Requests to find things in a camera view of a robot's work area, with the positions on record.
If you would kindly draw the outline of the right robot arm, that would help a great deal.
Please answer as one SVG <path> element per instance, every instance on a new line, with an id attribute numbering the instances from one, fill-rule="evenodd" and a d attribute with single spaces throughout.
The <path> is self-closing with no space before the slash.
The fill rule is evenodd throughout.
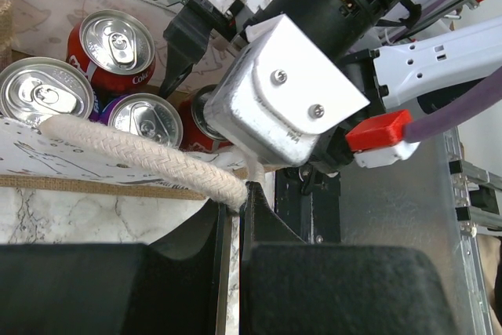
<path id="1" fill-rule="evenodd" d="M 498 76 L 501 26 L 483 24 L 422 42 L 385 46 L 368 61 L 376 72 L 369 93 L 342 74 L 357 56 L 349 49 L 370 28 L 382 26 L 397 4 L 412 18 L 410 0 L 272 0 L 248 14 L 240 1 L 226 13 L 208 0 L 188 0 L 165 29 L 168 46 L 161 97 L 170 96 L 201 60 L 212 31 L 241 37 L 257 51 L 250 86 L 279 118 L 324 129 L 377 102 L 381 111 L 462 82 Z"/>

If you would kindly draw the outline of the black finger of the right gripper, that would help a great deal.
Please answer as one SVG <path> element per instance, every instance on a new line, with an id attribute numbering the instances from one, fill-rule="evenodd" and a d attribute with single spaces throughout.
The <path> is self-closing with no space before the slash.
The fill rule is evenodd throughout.
<path id="1" fill-rule="evenodd" d="M 167 43 L 164 80 L 158 95 L 169 97 L 203 58 L 215 30 L 231 40 L 231 21 L 209 0 L 188 0 L 163 32 Z"/>

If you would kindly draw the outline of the red cola can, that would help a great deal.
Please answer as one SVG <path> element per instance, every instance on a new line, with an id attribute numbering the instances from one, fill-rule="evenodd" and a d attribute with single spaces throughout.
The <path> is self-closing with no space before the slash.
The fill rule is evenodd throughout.
<path id="1" fill-rule="evenodd" d="M 131 93 L 155 73 L 155 44 L 135 17 L 112 9 L 89 14 L 67 40 L 66 61 L 98 92 Z"/>
<path id="2" fill-rule="evenodd" d="M 189 93 L 180 103 L 178 112 L 183 123 L 182 151 L 215 153 L 231 142 L 219 134 L 204 117 L 204 107 L 216 85 L 205 86 Z"/>

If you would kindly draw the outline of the purple soda can carried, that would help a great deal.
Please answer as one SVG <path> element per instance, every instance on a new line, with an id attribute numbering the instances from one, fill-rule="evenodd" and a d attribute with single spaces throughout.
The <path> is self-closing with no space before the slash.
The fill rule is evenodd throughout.
<path id="1" fill-rule="evenodd" d="M 1 72 L 1 115 L 38 126 L 53 115 L 87 119 L 93 89 L 78 69 L 61 60 L 28 57 Z"/>

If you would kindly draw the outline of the purple soda can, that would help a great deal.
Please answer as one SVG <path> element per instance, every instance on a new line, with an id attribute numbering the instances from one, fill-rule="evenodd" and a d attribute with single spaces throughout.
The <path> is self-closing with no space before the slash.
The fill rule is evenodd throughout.
<path id="1" fill-rule="evenodd" d="M 167 100 L 150 93 L 115 98 L 101 112 L 106 126 L 178 148 L 184 135 L 181 117 Z"/>

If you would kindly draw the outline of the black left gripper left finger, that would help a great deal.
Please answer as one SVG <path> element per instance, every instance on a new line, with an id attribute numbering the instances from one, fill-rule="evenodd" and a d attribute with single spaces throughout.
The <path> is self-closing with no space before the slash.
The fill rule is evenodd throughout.
<path id="1" fill-rule="evenodd" d="M 4 334 L 222 334 L 231 219 L 208 201 L 151 244 L 1 248 Z"/>

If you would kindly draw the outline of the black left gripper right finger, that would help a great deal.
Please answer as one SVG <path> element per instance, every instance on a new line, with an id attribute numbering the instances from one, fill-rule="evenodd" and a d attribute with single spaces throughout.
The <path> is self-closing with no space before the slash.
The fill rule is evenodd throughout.
<path id="1" fill-rule="evenodd" d="M 242 334 L 455 334 L 427 255 L 400 246 L 304 243 L 246 186 L 241 209 Z"/>

